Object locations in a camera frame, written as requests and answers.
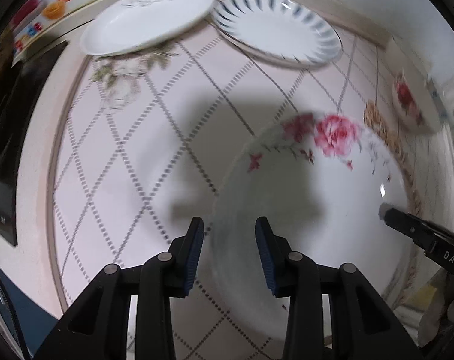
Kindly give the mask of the blue leaf pattern plate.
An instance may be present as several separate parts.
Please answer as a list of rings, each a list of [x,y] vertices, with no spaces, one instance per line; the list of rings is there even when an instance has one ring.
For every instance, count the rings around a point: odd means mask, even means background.
[[[239,49],[286,67],[321,67],[343,52],[334,28],[292,0],[219,0],[211,20]]]

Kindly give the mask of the black induction cooker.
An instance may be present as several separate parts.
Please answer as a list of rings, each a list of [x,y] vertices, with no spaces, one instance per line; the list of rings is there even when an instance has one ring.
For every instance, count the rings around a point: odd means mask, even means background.
[[[34,60],[19,60],[0,76],[0,235],[13,246],[18,244],[15,210],[23,143],[45,82],[67,45],[63,41]]]

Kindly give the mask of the small rose pattern bowl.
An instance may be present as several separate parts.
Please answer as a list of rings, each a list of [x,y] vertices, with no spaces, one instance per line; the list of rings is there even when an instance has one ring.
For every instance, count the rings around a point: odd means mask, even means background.
[[[441,129],[440,116],[424,76],[416,68],[404,67],[392,83],[392,101],[405,128],[416,134]]]

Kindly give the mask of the colourful fruit sticker sheet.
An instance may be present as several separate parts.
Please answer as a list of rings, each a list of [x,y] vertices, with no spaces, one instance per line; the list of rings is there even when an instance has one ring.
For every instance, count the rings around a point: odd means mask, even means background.
[[[71,0],[28,0],[11,20],[14,56],[69,11]]]

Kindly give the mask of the large rose pattern plate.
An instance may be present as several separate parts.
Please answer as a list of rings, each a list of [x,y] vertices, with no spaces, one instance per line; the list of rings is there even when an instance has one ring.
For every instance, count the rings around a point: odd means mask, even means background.
[[[315,263],[354,264],[391,308],[417,273],[413,242],[380,219],[383,204],[413,202],[401,168],[371,129],[345,116],[305,112],[262,129],[234,161],[211,220],[211,263],[240,323],[285,337],[289,302],[269,290],[256,220]]]

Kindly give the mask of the white grey-flower oval plate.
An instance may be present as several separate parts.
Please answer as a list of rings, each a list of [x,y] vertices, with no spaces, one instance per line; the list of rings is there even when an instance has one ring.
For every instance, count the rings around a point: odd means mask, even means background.
[[[91,56],[115,56],[174,38],[210,12],[214,0],[119,0],[102,11],[80,40]]]

